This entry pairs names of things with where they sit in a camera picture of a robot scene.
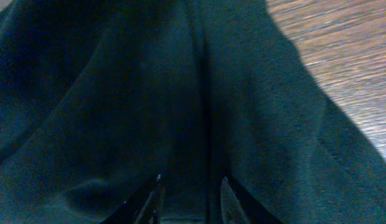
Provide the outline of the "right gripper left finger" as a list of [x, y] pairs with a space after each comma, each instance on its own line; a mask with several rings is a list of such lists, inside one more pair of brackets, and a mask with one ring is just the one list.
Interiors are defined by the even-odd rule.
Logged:
[[160, 224], [164, 199], [161, 174], [152, 176], [100, 224]]

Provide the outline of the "black polo shirt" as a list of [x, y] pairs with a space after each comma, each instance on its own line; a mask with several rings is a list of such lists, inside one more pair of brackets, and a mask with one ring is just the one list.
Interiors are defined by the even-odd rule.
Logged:
[[220, 223], [235, 178], [285, 223], [386, 223], [386, 162], [264, 1], [13, 1], [0, 12], [0, 223], [100, 223], [147, 179]]

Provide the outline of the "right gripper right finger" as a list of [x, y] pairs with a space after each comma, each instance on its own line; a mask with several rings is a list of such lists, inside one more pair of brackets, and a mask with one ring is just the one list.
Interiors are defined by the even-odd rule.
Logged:
[[224, 224], [283, 224], [231, 176], [222, 179], [220, 206]]

